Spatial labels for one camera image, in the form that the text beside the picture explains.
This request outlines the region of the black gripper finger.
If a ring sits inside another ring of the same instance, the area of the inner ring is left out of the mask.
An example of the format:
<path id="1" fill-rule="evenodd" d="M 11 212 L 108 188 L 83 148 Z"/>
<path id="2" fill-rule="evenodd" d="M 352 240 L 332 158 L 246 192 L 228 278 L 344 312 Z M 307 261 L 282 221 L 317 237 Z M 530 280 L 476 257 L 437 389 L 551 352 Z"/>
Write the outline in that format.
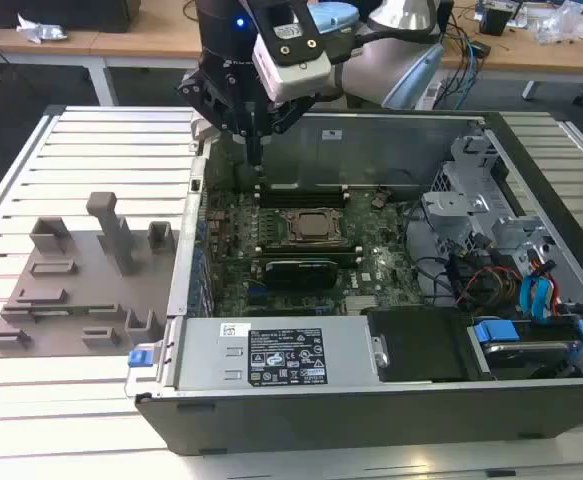
<path id="1" fill-rule="evenodd" d="M 255 164 L 253 118 L 245 105 L 238 75 L 232 69 L 218 76 L 197 69 L 183 77 L 178 92 L 209 123 L 236 136 L 244 145 L 249 164 Z"/>
<path id="2" fill-rule="evenodd" d="M 293 126 L 314 104 L 314 97 L 300 97 L 283 103 L 259 104 L 255 110 L 255 164 L 260 165 L 264 138 L 282 134 Z"/>

